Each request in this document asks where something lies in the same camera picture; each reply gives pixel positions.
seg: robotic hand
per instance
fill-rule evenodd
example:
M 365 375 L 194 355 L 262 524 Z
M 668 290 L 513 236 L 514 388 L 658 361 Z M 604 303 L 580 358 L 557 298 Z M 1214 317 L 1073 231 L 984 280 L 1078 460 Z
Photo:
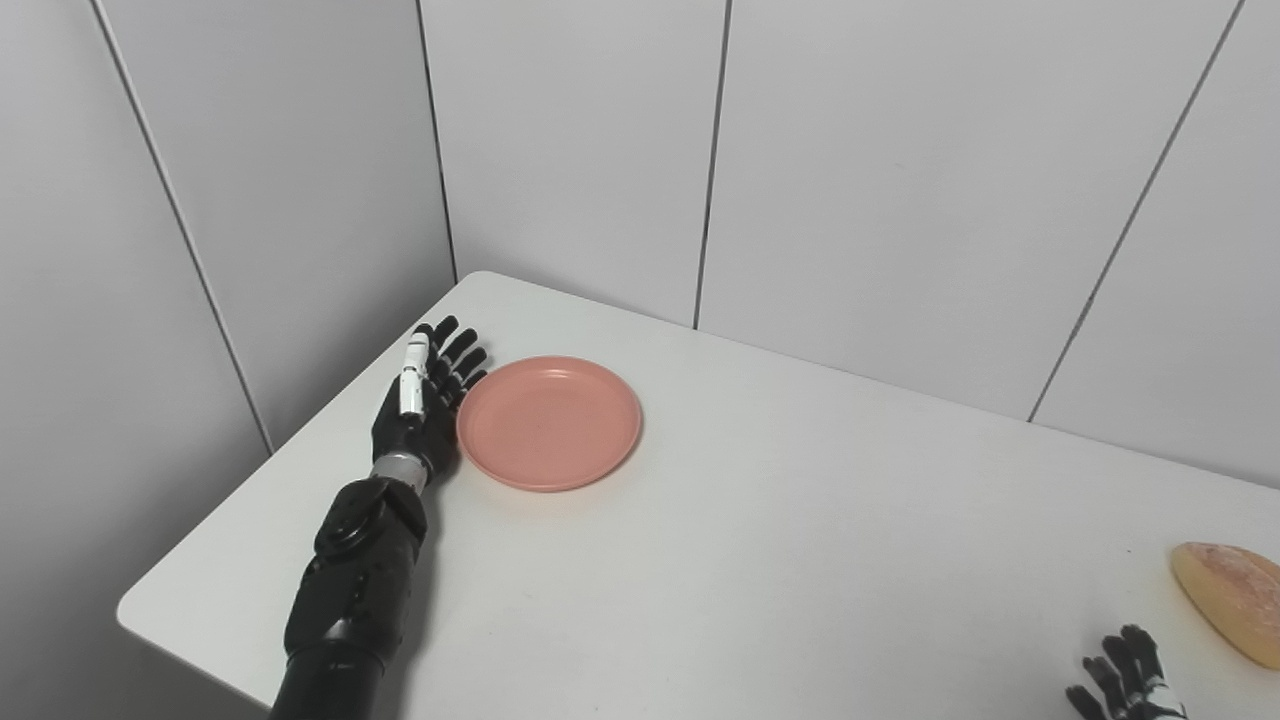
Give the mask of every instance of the robotic hand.
M 456 413 L 484 377 L 476 332 L 419 325 L 374 419 L 374 466 L 333 501 L 284 630 L 288 665 L 269 720 L 365 720 L 401 643 L 426 538 L 421 493 L 458 460 Z
M 1102 641 L 1107 657 L 1085 657 L 1084 670 L 1102 689 L 1112 720 L 1187 717 L 1187 708 L 1165 682 L 1156 656 L 1156 641 L 1138 625 L 1125 625 L 1120 635 Z M 1066 688 L 1066 698 L 1084 720 L 1107 720 L 1102 706 L 1083 685 Z

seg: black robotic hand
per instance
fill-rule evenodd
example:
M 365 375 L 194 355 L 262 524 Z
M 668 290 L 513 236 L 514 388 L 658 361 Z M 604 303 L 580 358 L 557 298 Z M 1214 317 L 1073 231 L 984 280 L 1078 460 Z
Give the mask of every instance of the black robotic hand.
M 408 454 L 430 477 L 447 473 L 458 460 L 454 415 L 466 392 L 485 375 L 484 348 L 467 328 L 448 346 L 458 320 L 449 315 L 439 325 L 419 325 L 410 340 L 401 374 L 374 418 L 374 462 L 393 454 Z
M 1084 659 L 1084 670 L 1102 689 L 1112 720 L 1187 717 L 1187 708 L 1165 682 L 1156 641 L 1138 625 L 1125 625 L 1120 635 L 1102 641 L 1107 657 Z M 1066 698 L 1084 720 L 1107 720 L 1102 705 L 1083 685 L 1066 688 Z

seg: pink plate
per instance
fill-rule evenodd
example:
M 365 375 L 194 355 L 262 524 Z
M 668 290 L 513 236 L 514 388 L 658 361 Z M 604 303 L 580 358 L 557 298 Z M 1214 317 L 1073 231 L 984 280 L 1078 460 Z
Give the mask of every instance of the pink plate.
M 579 357 L 504 365 L 458 411 L 462 452 L 495 480 L 538 492 L 608 475 L 639 436 L 640 401 L 627 383 Z

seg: wall panel seam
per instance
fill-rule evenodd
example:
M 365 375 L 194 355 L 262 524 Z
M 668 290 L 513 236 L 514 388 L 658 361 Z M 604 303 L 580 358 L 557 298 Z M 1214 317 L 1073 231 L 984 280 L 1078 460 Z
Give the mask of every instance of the wall panel seam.
M 1129 217 L 1125 219 L 1124 227 L 1120 228 L 1120 236 L 1111 247 L 1111 252 L 1107 255 L 1106 263 L 1102 264 L 1102 272 L 1098 273 L 1098 279 L 1094 281 L 1093 288 L 1089 291 L 1089 296 L 1085 299 L 1084 306 L 1080 309 L 1080 314 L 1076 316 L 1075 324 L 1071 327 L 1071 332 L 1066 336 L 1066 342 L 1062 345 L 1062 350 L 1059 352 L 1057 360 L 1053 363 L 1053 368 L 1050 370 L 1048 378 L 1044 380 L 1044 386 L 1041 388 L 1039 396 L 1036 398 L 1036 405 L 1032 406 L 1030 415 L 1027 416 L 1028 423 L 1036 421 L 1036 415 L 1039 413 L 1041 405 L 1048 395 L 1050 386 L 1052 386 L 1053 380 L 1057 378 L 1057 372 L 1061 369 L 1062 361 L 1066 359 L 1066 354 L 1070 352 L 1071 345 L 1075 342 L 1075 337 L 1080 334 L 1080 328 L 1084 327 L 1084 320 L 1088 318 L 1089 310 L 1093 309 L 1093 301 L 1097 299 L 1098 291 L 1102 288 L 1102 283 L 1106 281 L 1107 273 L 1111 270 L 1111 265 L 1115 263 L 1116 255 L 1120 254 L 1120 246 L 1124 245 L 1125 238 L 1129 237 L 1129 229 L 1133 228 L 1133 222 L 1142 210 L 1142 205 L 1147 200 L 1147 195 L 1151 192 L 1151 187 L 1155 184 L 1156 177 L 1160 174 L 1160 169 L 1165 165 L 1165 159 L 1169 156 L 1169 151 L 1172 149 L 1174 141 L 1178 140 L 1178 133 L 1183 129 L 1183 123 L 1187 122 L 1192 105 L 1196 104 L 1196 99 L 1199 96 L 1201 88 L 1204 87 L 1204 81 L 1208 78 L 1210 70 L 1213 69 L 1213 63 L 1217 61 L 1217 55 L 1226 44 L 1226 38 L 1231 33 L 1231 28 L 1235 26 L 1235 19 L 1240 15 L 1240 9 L 1243 8 L 1244 0 L 1238 0 L 1235 6 L 1231 9 L 1231 14 L 1226 19 L 1226 26 L 1222 28 L 1221 35 L 1219 35 L 1217 42 L 1213 45 L 1213 50 L 1210 53 L 1208 60 L 1204 63 L 1204 68 L 1196 79 L 1196 86 L 1192 88 L 1190 96 L 1183 105 L 1181 113 L 1178 114 L 1178 120 L 1174 122 L 1174 129 L 1170 131 L 1169 138 L 1165 141 L 1160 155 L 1156 158 L 1156 164 L 1151 168 L 1151 173 L 1147 176 L 1147 182 L 1143 183 L 1142 191 L 1138 193 L 1138 200 L 1129 211 Z
M 453 284 L 458 284 L 458 254 L 453 249 L 453 222 L 449 218 L 449 192 L 444 187 L 444 155 L 440 152 L 440 120 L 435 114 L 435 87 L 431 85 L 431 59 L 426 51 L 426 15 L 422 13 L 422 0 L 413 0 L 417 12 L 417 37 L 422 45 L 422 76 L 426 78 L 426 104 L 431 111 L 431 140 L 435 142 L 435 169 L 440 174 L 440 204 L 444 208 L 444 237 L 449 242 L 449 265 L 453 269 Z
M 733 0 L 724 0 L 724 32 L 721 36 L 721 67 L 716 81 L 716 113 L 712 117 L 712 151 L 707 167 L 707 205 L 703 209 L 703 238 L 698 251 L 698 284 L 694 290 L 694 329 L 703 313 L 703 278 L 707 274 L 707 238 L 712 228 L 712 190 L 716 187 L 716 154 L 719 150 L 721 108 L 724 102 L 724 67 L 728 63 L 728 29 L 733 18 Z
M 115 64 L 116 76 L 119 76 L 120 83 L 124 86 L 124 94 L 133 110 L 133 117 L 138 123 L 138 129 L 142 133 L 142 141 L 146 143 L 147 154 L 151 156 L 151 164 L 156 170 L 156 176 L 160 178 L 160 186 L 164 188 L 165 199 L 169 201 L 169 209 L 173 211 L 174 220 L 178 224 L 178 232 L 182 234 L 182 241 L 187 247 L 187 255 L 191 258 L 191 263 L 195 266 L 196 277 L 200 281 L 201 291 L 204 291 L 205 295 L 205 301 L 209 304 L 209 310 L 214 316 L 214 323 L 218 325 L 218 333 L 221 336 L 223 346 L 227 348 L 227 355 L 232 361 L 232 368 L 236 372 L 236 379 L 239 383 L 241 392 L 244 395 L 244 401 L 248 404 L 250 414 L 253 416 L 253 424 L 257 425 L 259 437 L 261 437 L 268 455 L 271 455 L 275 452 L 275 446 L 271 443 L 271 436 L 266 429 L 266 424 L 262 421 L 262 415 L 257 409 L 257 404 L 253 401 L 253 393 L 250 389 L 248 379 L 244 377 L 244 368 L 241 365 L 239 356 L 236 354 L 236 346 L 232 342 L 230 332 L 227 328 L 227 320 L 223 316 L 223 311 L 218 305 L 216 297 L 214 296 L 209 275 L 201 263 L 200 252 L 196 250 L 196 243 L 192 241 L 186 217 L 178 205 L 178 197 L 174 193 L 172 178 L 169 177 L 169 172 L 160 158 L 159 149 L 156 147 L 155 138 L 151 133 L 151 126 L 147 123 L 146 114 L 142 111 L 142 104 L 138 100 L 133 79 L 124 64 L 119 42 L 106 15 L 106 9 L 102 6 L 102 0 L 90 0 L 90 5 L 93 8 L 93 15 L 97 18 L 99 28 L 102 31 L 108 51 L 111 55 L 111 61 Z

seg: bread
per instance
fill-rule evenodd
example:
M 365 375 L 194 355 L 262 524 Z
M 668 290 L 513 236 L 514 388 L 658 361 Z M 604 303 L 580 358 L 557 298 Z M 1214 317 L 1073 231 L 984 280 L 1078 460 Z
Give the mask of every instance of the bread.
M 1240 547 L 1188 542 L 1174 575 L 1196 607 L 1236 650 L 1280 670 L 1280 566 Z

